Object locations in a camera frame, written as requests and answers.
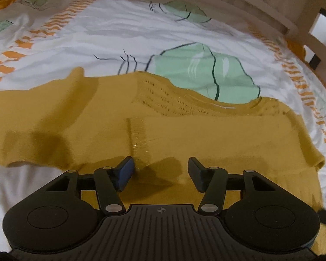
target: white fabric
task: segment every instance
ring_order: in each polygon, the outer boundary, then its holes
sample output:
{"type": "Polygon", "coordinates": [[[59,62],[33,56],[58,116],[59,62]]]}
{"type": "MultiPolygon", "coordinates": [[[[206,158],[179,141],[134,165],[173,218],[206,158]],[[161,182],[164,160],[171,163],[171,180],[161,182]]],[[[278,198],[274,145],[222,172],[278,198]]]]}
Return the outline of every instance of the white fabric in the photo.
{"type": "MultiPolygon", "coordinates": [[[[261,96],[277,98],[302,114],[313,143],[326,157],[324,137],[310,108],[303,105],[293,81],[281,63],[275,61],[273,52],[249,33],[247,23],[241,18],[199,5],[213,19],[194,24],[188,20],[176,21],[176,16],[159,10],[158,2],[170,0],[97,0],[54,36],[35,38],[31,49],[16,47],[14,41],[17,38],[29,36],[29,30],[38,29],[70,1],[49,0],[56,6],[43,11],[16,2],[0,11],[0,20],[13,22],[0,32],[0,58],[5,50],[27,55],[5,63],[16,69],[9,74],[0,73],[3,76],[0,90],[27,90],[63,79],[76,66],[84,67],[85,75],[89,77],[122,74],[134,69],[135,58],[137,70],[143,70],[153,54],[200,42],[214,52],[236,56],[245,72],[260,86],[261,96]],[[121,67],[122,58],[125,61],[132,59],[121,67]]],[[[310,87],[319,94],[316,96],[326,103],[326,90],[319,80],[288,49],[283,47],[282,50],[306,75],[310,87]]],[[[9,250],[1,230],[5,211],[58,174],[59,170],[36,166],[0,168],[0,251],[9,250]]],[[[319,179],[325,197],[326,165],[319,172],[319,179]]]]}

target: ribbed black plate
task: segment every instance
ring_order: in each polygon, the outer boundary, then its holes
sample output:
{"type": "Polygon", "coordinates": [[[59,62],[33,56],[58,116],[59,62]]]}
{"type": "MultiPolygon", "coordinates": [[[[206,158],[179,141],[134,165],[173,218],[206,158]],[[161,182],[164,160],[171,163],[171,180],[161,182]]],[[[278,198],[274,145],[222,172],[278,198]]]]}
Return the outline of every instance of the ribbed black plate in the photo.
{"type": "Polygon", "coordinates": [[[104,219],[95,235],[71,250],[31,254],[15,249],[21,261],[310,261],[309,249],[274,255],[256,252],[232,239],[219,219],[196,213],[192,205],[132,205],[104,219]]]}

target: silver screw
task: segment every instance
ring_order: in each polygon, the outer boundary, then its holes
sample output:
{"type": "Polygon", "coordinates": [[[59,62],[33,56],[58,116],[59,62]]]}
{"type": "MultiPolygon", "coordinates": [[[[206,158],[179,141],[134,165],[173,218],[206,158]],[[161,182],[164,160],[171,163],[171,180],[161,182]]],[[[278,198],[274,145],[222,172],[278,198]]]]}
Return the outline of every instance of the silver screw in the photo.
{"type": "Polygon", "coordinates": [[[105,210],[109,213],[117,213],[122,210],[122,206],[118,204],[110,204],[105,207],[105,210]]]}
{"type": "Polygon", "coordinates": [[[218,207],[214,204],[204,204],[201,209],[204,211],[204,212],[207,212],[207,213],[212,213],[212,212],[216,212],[218,207]]]}

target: orange striped print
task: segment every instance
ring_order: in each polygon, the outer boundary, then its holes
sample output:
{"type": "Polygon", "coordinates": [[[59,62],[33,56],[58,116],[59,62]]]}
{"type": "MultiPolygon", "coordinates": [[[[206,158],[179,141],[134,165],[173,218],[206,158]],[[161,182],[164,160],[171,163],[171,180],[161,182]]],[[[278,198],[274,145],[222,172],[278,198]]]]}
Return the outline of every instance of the orange striped print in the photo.
{"type": "Polygon", "coordinates": [[[321,129],[322,133],[324,134],[324,143],[326,143],[326,122],[321,120],[323,117],[319,116],[320,113],[318,112],[317,108],[315,107],[316,98],[314,97],[314,93],[310,91],[310,88],[305,81],[304,75],[299,71],[298,67],[296,67],[294,62],[288,62],[287,60],[282,58],[282,52],[278,45],[276,45],[273,41],[270,41],[265,36],[263,36],[256,28],[253,26],[249,26],[249,29],[253,36],[260,39],[269,50],[274,52],[274,58],[276,61],[282,63],[283,70],[289,74],[291,80],[293,81],[298,94],[301,96],[301,100],[304,105],[310,107],[313,116],[317,119],[315,122],[321,129]]]}
{"type": "Polygon", "coordinates": [[[20,58],[26,55],[13,51],[14,47],[20,47],[25,49],[31,49],[34,45],[34,38],[46,38],[53,36],[57,31],[61,30],[67,25],[78,13],[82,12],[89,5],[94,3],[96,0],[75,0],[62,12],[54,15],[47,22],[45,22],[40,29],[30,30],[29,35],[23,36],[15,41],[15,46],[12,46],[12,50],[5,51],[0,55],[0,72],[4,74],[12,73],[15,67],[6,66],[6,62],[18,61],[20,58]]]}

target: garment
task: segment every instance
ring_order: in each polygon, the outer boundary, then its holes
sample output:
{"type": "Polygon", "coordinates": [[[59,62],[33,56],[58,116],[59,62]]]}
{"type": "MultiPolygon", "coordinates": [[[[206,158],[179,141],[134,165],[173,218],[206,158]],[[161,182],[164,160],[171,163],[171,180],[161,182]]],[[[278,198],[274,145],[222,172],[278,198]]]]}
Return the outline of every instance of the garment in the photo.
{"type": "MultiPolygon", "coordinates": [[[[82,68],[28,91],[0,91],[1,165],[29,161],[84,174],[128,155],[136,172],[121,193],[126,207],[197,206],[203,195],[188,176],[189,157],[229,173],[254,169],[313,208],[322,206],[317,169],[324,158],[301,116],[278,100],[226,104],[157,75],[87,78],[82,68]]],[[[83,197],[94,205],[95,197],[83,197]]],[[[238,199],[228,193],[225,208],[238,199]]],[[[315,246],[326,252],[325,228],[315,246]]]]}

